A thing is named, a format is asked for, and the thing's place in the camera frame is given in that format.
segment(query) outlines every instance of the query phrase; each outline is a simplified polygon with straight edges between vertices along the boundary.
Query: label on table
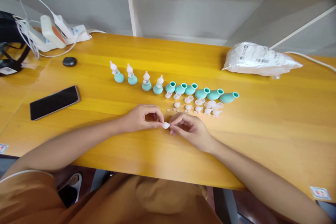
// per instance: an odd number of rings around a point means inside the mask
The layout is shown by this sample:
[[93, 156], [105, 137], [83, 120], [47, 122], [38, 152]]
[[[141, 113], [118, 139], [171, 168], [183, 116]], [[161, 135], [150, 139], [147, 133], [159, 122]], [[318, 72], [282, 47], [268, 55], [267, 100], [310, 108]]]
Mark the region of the label on table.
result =
[[0, 73], [5, 75], [14, 74], [16, 72], [17, 72], [16, 70], [9, 68], [7, 66], [5, 66], [4, 68], [0, 68]]
[[0, 154], [3, 154], [8, 148], [8, 145], [3, 145], [0, 143]]
[[314, 197], [321, 200], [331, 200], [327, 189], [321, 187], [310, 187]]

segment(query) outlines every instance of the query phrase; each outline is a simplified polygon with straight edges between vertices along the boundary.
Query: white plastic bag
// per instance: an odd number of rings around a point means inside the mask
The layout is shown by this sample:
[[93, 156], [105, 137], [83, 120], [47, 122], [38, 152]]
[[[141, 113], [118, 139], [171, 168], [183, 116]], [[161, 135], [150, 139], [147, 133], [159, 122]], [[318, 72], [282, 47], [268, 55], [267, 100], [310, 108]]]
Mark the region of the white plastic bag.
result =
[[227, 53], [222, 70], [242, 74], [259, 74], [279, 79], [280, 74], [302, 65], [286, 54], [273, 51], [266, 46], [243, 42], [236, 44]]

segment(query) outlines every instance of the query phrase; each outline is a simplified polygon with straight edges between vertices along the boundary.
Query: teal rubber bulb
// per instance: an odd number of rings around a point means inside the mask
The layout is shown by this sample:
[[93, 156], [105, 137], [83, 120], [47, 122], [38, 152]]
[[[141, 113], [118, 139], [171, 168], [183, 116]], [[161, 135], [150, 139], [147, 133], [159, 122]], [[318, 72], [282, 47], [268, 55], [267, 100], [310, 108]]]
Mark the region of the teal rubber bulb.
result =
[[197, 99], [202, 99], [205, 98], [208, 95], [208, 93], [210, 93], [210, 89], [206, 87], [204, 89], [197, 90], [195, 93], [195, 97]]
[[206, 98], [208, 100], [217, 100], [222, 94], [224, 94], [223, 89], [212, 90], [207, 94]]
[[238, 97], [239, 97], [239, 94], [237, 92], [225, 93], [220, 96], [219, 100], [222, 103], [230, 103], [230, 102], [233, 102], [233, 100]]
[[114, 75], [114, 80], [118, 83], [123, 83], [125, 80], [125, 77], [123, 74], [121, 74], [119, 71]]
[[148, 83], [143, 83], [143, 84], [141, 85], [141, 87], [142, 87], [143, 90], [145, 90], [145, 91], [149, 91], [149, 90], [152, 89], [152, 84], [151, 84], [150, 82], [148, 82]]
[[185, 94], [186, 95], [193, 95], [197, 88], [198, 88], [197, 84], [193, 83], [185, 89]]
[[162, 93], [162, 91], [163, 91], [163, 87], [157, 87], [157, 85], [155, 85], [155, 86], [153, 87], [153, 92], [154, 92], [154, 94], [159, 95], [159, 94]]
[[132, 77], [128, 77], [128, 83], [132, 86], [138, 83], [138, 78], [133, 74]]
[[179, 85], [179, 86], [177, 86], [175, 88], [175, 93], [180, 92], [181, 94], [184, 94], [184, 92], [186, 91], [187, 86], [188, 86], [187, 84], [182, 83], [181, 85]]
[[165, 90], [166, 92], [170, 91], [172, 93], [174, 93], [176, 88], [176, 83], [175, 82], [169, 82], [169, 84], [166, 85]]

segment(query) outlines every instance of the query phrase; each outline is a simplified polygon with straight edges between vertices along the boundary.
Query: power strip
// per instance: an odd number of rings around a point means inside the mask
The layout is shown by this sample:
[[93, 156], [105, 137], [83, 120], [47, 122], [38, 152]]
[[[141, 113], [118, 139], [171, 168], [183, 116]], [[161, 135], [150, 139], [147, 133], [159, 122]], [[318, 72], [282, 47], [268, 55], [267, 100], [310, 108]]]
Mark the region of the power strip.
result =
[[[74, 44], [75, 42], [81, 42], [90, 40], [92, 36], [86, 31], [86, 28], [83, 24], [71, 28], [74, 37], [65, 38], [66, 45]], [[38, 44], [37, 48], [42, 52], [48, 52], [50, 50], [56, 49], [57, 47], [46, 39], [45, 44]]]

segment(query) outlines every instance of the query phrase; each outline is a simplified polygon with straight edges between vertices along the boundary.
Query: black phone screen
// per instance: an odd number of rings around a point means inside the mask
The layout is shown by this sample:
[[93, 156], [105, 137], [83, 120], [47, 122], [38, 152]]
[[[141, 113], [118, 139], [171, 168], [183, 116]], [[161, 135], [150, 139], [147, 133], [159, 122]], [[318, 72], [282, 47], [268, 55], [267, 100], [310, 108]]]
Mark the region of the black phone screen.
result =
[[36, 120], [79, 101], [76, 86], [68, 87], [30, 104], [30, 119]]

